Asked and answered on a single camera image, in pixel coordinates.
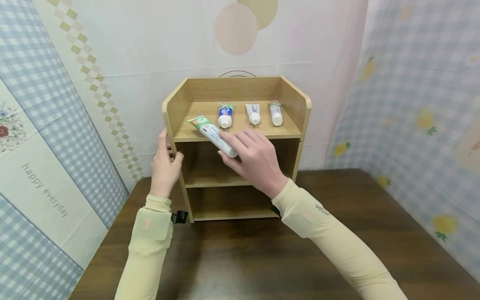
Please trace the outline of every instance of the blue checkered fabric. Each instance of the blue checkered fabric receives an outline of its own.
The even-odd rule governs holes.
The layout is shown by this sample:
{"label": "blue checkered fabric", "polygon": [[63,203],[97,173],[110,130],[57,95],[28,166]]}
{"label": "blue checkered fabric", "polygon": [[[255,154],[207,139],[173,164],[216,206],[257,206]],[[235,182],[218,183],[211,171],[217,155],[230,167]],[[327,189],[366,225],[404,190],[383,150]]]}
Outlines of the blue checkered fabric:
{"label": "blue checkered fabric", "polygon": [[[456,230],[437,240],[480,280],[480,176],[455,152],[480,113],[480,2],[371,1],[359,67],[326,158],[327,168],[387,177],[387,191],[435,237],[433,218]],[[372,66],[368,65],[371,57]],[[434,115],[437,132],[419,128]],[[351,147],[338,146],[350,142]]]}
{"label": "blue checkered fabric", "polygon": [[0,300],[64,300],[83,270],[0,194]]}
{"label": "blue checkered fabric", "polygon": [[0,77],[109,228],[128,192],[29,0],[0,0]]}

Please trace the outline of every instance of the wooden shelf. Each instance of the wooden shelf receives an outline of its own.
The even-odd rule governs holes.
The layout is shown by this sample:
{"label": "wooden shelf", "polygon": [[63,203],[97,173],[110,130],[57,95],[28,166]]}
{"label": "wooden shelf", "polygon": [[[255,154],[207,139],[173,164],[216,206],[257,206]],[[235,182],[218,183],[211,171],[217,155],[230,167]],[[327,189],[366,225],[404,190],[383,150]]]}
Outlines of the wooden shelf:
{"label": "wooden shelf", "polygon": [[[272,124],[272,101],[282,104],[281,126]],[[205,115],[217,125],[219,103],[235,103],[232,126],[225,131],[250,127],[264,134],[276,149],[280,169],[295,181],[310,98],[285,77],[187,78],[162,105],[172,152],[185,155],[179,180],[190,222],[276,217],[270,199],[225,166],[215,145],[187,122]],[[248,121],[245,104],[260,105],[258,125]]]}
{"label": "wooden shelf", "polygon": [[[233,123],[230,128],[224,129],[227,132],[238,132],[250,127],[260,131],[269,139],[288,139],[300,138],[301,132],[293,123],[292,119],[283,110],[283,124],[274,126],[270,116],[269,101],[235,101],[235,110],[233,115]],[[260,104],[261,121],[257,125],[251,125],[248,121],[245,104]],[[218,102],[192,102],[180,127],[173,137],[173,141],[179,142],[200,142],[208,141],[195,127],[188,123],[188,120],[195,117],[205,115],[210,122],[218,126]]]}
{"label": "wooden shelf", "polygon": [[278,217],[272,202],[253,186],[187,190],[194,221]]}
{"label": "wooden shelf", "polygon": [[[279,149],[276,156],[280,169],[285,175],[292,177],[300,140],[277,139],[272,140],[272,143]],[[217,147],[211,142],[179,143],[177,150],[185,155],[182,175],[187,189],[250,185],[223,163]]]}
{"label": "wooden shelf", "polygon": [[227,167],[221,160],[198,161],[185,176],[186,188],[250,185],[242,176]]}

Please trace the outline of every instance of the toothpaste tube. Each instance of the toothpaste tube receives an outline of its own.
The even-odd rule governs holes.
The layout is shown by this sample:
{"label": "toothpaste tube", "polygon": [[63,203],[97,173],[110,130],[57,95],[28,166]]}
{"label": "toothpaste tube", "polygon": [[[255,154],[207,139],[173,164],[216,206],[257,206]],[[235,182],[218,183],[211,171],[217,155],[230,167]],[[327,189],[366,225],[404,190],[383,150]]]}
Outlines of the toothpaste tube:
{"label": "toothpaste tube", "polygon": [[237,151],[218,135],[218,127],[213,125],[205,116],[199,116],[188,120],[188,123],[195,126],[198,131],[206,136],[215,146],[217,146],[218,149],[228,155],[228,157],[234,158],[238,155]]}
{"label": "toothpaste tube", "polygon": [[275,126],[280,126],[283,123],[282,105],[277,102],[268,103],[270,106],[270,114],[272,115],[272,123]]}
{"label": "toothpaste tube", "polygon": [[234,108],[235,104],[233,103],[220,103],[218,105],[218,125],[221,128],[228,128],[232,125]]}
{"label": "toothpaste tube", "polygon": [[260,123],[260,104],[245,104],[245,108],[247,109],[250,124],[257,125]]}

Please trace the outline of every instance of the arm sleeve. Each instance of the arm sleeve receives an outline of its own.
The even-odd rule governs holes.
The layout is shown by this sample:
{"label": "arm sleeve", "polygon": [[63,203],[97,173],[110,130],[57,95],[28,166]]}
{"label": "arm sleeve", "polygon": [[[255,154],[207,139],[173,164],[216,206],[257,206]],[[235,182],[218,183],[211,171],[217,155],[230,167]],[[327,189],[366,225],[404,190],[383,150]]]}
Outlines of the arm sleeve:
{"label": "arm sleeve", "polygon": [[154,300],[172,239],[171,200],[148,195],[133,225],[115,300]]}
{"label": "arm sleeve", "polygon": [[363,299],[407,299],[370,248],[292,180],[272,203],[282,222],[310,238]]}

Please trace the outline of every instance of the wooden tabletop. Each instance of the wooden tabletop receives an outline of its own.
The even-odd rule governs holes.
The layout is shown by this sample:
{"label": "wooden tabletop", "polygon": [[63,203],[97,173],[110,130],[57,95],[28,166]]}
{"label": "wooden tabletop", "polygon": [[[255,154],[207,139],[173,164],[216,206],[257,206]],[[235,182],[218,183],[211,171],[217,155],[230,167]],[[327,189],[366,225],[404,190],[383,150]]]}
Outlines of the wooden tabletop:
{"label": "wooden tabletop", "polygon": [[[299,172],[297,184],[380,257],[410,300],[478,300],[480,285],[368,174]],[[71,300],[113,299],[135,215],[150,179],[134,188]],[[182,209],[180,189],[172,210]],[[177,224],[157,299],[360,299],[309,240],[277,218]]]}

